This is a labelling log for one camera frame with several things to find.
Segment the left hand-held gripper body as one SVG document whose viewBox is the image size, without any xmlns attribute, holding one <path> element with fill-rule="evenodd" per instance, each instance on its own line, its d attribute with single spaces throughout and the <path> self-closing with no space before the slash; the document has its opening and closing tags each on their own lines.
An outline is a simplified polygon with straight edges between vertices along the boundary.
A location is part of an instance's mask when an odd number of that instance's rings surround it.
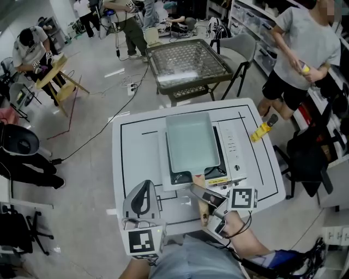
<svg viewBox="0 0 349 279">
<path fill-rule="evenodd" d="M 125 252 L 134 259 L 158 259 L 162 256 L 166 224 L 146 219 L 123 219 L 121 236 Z"/>
</svg>

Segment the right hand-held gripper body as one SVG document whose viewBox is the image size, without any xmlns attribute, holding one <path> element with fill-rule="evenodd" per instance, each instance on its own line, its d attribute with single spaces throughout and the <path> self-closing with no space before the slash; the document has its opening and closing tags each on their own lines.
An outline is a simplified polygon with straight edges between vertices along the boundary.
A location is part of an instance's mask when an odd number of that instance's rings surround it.
<svg viewBox="0 0 349 279">
<path fill-rule="evenodd" d="M 247 210 L 257 208 L 258 190 L 254 187 L 234 187 L 229 191 L 228 200 L 225 203 L 225 215 L 230 211 Z M 207 229 L 209 232 L 222 239 L 223 229 L 226 226 L 225 216 L 212 216 L 209 218 Z"/>
</svg>

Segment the rectangular pan with wooden handle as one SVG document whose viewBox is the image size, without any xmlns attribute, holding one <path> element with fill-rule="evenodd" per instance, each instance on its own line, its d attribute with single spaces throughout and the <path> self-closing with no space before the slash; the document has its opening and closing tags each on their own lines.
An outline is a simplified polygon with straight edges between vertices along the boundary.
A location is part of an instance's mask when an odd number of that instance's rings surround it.
<svg viewBox="0 0 349 279">
<path fill-rule="evenodd" d="M 215 134 L 208 112 L 167 116 L 166 136 L 170 169 L 189 172 L 200 190 L 206 188 L 205 170 L 220 165 Z"/>
</svg>

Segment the white portable gas stove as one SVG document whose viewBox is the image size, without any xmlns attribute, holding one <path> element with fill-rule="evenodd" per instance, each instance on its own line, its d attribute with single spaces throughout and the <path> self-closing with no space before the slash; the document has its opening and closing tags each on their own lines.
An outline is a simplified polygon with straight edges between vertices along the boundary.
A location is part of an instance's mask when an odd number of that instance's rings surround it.
<svg viewBox="0 0 349 279">
<path fill-rule="evenodd" d="M 212 123 L 218 147 L 220 165 L 205 169 L 206 187 L 223 195 L 231 186 L 238 186 L 248 175 L 242 158 L 238 137 L 234 136 L 234 122 L 224 120 Z M 158 132 L 162 185 L 165 192 L 187 189 L 192 183 L 190 172 L 172 171 L 166 130 Z"/>
</svg>

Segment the person's right forearm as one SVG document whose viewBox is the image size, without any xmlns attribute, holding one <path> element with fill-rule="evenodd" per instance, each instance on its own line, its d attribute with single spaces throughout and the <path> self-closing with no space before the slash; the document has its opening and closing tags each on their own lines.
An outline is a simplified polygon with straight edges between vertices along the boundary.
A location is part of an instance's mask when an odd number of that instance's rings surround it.
<svg viewBox="0 0 349 279">
<path fill-rule="evenodd" d="M 251 258 L 270 253 L 270 250 L 258 240 L 250 228 L 243 229 L 244 222 L 236 211 L 225 215 L 225 221 L 226 226 L 223 229 L 225 237 L 231 240 L 239 257 Z"/>
</svg>

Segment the person's left forearm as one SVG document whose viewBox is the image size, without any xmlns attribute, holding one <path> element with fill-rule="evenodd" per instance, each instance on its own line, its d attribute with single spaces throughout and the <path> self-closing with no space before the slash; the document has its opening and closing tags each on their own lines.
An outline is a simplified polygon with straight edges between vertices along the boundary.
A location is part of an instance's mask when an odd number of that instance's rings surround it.
<svg viewBox="0 0 349 279">
<path fill-rule="evenodd" d="M 151 271 L 146 259 L 132 259 L 118 279 L 148 279 Z"/>
</svg>

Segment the white table with black tape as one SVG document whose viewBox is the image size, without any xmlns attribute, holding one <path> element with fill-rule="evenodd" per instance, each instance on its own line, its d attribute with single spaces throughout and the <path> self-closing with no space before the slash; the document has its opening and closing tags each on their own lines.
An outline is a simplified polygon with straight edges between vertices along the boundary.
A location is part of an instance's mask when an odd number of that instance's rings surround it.
<svg viewBox="0 0 349 279">
<path fill-rule="evenodd" d="M 249 98 L 211 101 L 123 116 L 112 124 L 112 172 L 116 215 L 123 218 L 123 201 L 144 180 L 154 183 L 160 216 L 168 235 L 201 229 L 198 203 L 187 190 L 165 192 L 158 148 L 158 135 L 168 115 L 206 111 L 213 122 L 225 125 L 239 138 L 247 178 L 243 186 L 258 190 L 257 210 L 285 199 L 285 187 L 268 136 L 252 143 L 250 135 L 262 123 Z"/>
</svg>

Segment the person's legs in jeans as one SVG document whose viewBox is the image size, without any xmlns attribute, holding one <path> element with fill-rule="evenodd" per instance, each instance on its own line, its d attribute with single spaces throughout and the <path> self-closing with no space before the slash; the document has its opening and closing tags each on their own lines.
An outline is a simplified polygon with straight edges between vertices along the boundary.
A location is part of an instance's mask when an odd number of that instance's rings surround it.
<svg viewBox="0 0 349 279">
<path fill-rule="evenodd" d="M 186 236 L 181 245 L 165 246 L 151 267 L 149 279 L 245 279 L 240 265 L 226 250 Z"/>
</svg>

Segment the black office chair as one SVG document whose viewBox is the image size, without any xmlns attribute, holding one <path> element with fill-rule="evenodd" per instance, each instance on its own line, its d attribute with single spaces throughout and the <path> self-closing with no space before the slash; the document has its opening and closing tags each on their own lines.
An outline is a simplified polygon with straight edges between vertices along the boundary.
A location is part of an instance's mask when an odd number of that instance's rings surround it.
<svg viewBox="0 0 349 279">
<path fill-rule="evenodd" d="M 49 256 L 39 237 L 53 240 L 54 236 L 38 230 L 39 216 L 41 212 L 35 211 L 33 217 L 24 217 L 12 205 L 3 205 L 0 210 L 0 246 L 11 247 L 14 255 L 21 257 L 33 253 L 33 243 L 36 242 L 43 254 Z"/>
<path fill-rule="evenodd" d="M 296 183 L 302 183 L 310 197 L 317 194 L 321 184 L 327 194 L 333 192 L 333 184 L 327 173 L 329 162 L 322 144 L 317 141 L 323 127 L 323 121 L 318 120 L 307 129 L 296 131 L 287 142 L 285 153 L 277 145 L 273 146 L 287 164 L 287 168 L 281 172 L 291 182 L 291 193 L 286 195 L 286 200 L 294 197 Z"/>
</svg>

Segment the white desk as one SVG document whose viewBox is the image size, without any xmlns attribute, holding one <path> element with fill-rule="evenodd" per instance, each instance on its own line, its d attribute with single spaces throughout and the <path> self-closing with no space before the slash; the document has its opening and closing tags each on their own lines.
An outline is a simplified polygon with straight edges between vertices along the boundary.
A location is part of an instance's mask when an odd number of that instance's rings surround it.
<svg viewBox="0 0 349 279">
<path fill-rule="evenodd" d="M 34 203 L 13 197 L 13 183 L 11 180 L 0 175 L 0 203 L 10 205 L 19 205 L 24 207 L 32 207 L 38 209 L 53 209 L 52 204 Z"/>
</svg>

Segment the glass top wicker table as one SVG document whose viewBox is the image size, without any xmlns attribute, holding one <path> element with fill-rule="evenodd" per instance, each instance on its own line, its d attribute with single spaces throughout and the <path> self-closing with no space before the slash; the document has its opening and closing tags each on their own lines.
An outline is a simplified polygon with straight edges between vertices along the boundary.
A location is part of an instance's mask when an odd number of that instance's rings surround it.
<svg viewBox="0 0 349 279">
<path fill-rule="evenodd" d="M 202 39 L 150 47 L 146 57 L 157 94 L 168 96 L 172 107 L 206 94 L 214 101 L 217 86 L 233 78 L 232 69 Z"/>
</svg>

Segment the grey folding chair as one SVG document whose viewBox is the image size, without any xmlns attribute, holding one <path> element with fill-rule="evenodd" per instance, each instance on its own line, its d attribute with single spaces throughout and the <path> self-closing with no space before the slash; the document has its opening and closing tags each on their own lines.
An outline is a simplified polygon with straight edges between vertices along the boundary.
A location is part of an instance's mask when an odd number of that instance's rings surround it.
<svg viewBox="0 0 349 279">
<path fill-rule="evenodd" d="M 216 52 L 232 71 L 232 79 L 221 100 L 224 100 L 237 78 L 241 78 L 237 97 L 243 87 L 246 72 L 251 67 L 256 52 L 256 40 L 249 34 L 242 33 L 231 38 L 213 39 L 210 47 L 216 44 Z"/>
</svg>

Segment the wooden stool table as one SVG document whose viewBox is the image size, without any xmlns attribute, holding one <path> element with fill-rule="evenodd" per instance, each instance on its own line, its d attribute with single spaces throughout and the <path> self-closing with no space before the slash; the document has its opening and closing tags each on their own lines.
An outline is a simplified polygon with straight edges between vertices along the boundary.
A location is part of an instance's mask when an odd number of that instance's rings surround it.
<svg viewBox="0 0 349 279">
<path fill-rule="evenodd" d="M 48 85 L 54 100 L 58 104 L 59 109 L 62 111 L 62 113 L 66 117 L 68 115 L 67 115 L 64 107 L 62 106 L 61 101 L 68 98 L 75 90 L 75 87 L 77 89 L 84 91 L 86 94 L 90 94 L 90 92 L 80 84 L 80 80 L 77 82 L 62 72 L 62 69 L 65 66 L 65 64 L 67 63 L 67 61 L 68 61 L 68 59 L 65 56 L 65 54 L 63 54 L 63 53 L 60 54 L 59 56 L 56 56 L 52 62 L 52 69 L 47 72 L 47 74 L 43 77 L 42 80 L 37 79 L 37 81 L 35 83 L 35 86 L 37 89 L 43 89 L 43 86 Z M 62 84 L 62 82 L 57 77 L 58 74 L 60 74 L 63 78 L 68 80 L 66 84 Z M 57 90 L 57 93 L 55 93 L 55 90 L 53 89 L 53 86 L 51 84 L 51 82 L 54 80 L 56 80 L 60 86 L 60 88 Z"/>
</svg>

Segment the grey plastic chair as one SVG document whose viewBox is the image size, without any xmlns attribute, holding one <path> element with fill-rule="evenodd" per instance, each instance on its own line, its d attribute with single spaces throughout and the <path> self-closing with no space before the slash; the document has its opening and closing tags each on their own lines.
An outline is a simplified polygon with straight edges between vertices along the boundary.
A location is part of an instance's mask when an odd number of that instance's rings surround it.
<svg viewBox="0 0 349 279">
<path fill-rule="evenodd" d="M 19 118 L 25 119 L 28 123 L 28 114 L 25 113 L 21 108 L 27 106 L 35 99 L 39 104 L 42 104 L 40 100 L 35 96 L 24 83 L 15 82 L 9 88 L 9 103 L 10 106 L 18 113 Z"/>
</svg>

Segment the beige chair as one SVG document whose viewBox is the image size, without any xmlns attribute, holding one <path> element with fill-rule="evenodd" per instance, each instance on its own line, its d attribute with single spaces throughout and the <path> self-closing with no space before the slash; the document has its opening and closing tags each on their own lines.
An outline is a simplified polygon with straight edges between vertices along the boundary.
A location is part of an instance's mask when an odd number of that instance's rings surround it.
<svg viewBox="0 0 349 279">
<path fill-rule="evenodd" d="M 146 29 L 144 32 L 144 37 L 148 47 L 155 47 L 162 44 L 162 42 L 159 40 L 158 29 L 155 27 Z"/>
</svg>

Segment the black and white backpack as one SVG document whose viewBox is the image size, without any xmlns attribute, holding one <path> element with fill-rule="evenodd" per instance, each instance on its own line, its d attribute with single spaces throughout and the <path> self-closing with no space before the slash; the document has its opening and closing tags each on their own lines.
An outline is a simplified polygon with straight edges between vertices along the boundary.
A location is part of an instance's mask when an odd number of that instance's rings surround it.
<svg viewBox="0 0 349 279">
<path fill-rule="evenodd" d="M 206 37 L 211 39 L 230 38 L 230 30 L 217 17 L 211 17 L 208 21 Z"/>
</svg>

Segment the arm-strapped black device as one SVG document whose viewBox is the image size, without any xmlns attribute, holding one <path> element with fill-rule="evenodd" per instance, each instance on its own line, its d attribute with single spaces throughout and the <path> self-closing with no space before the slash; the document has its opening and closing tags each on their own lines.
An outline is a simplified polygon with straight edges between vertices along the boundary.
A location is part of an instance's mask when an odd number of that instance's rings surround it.
<svg viewBox="0 0 349 279">
<path fill-rule="evenodd" d="M 325 252 L 312 249 L 306 253 L 275 250 L 269 254 L 242 259 L 241 264 L 253 274 L 265 279 L 313 279 L 323 267 Z"/>
</svg>

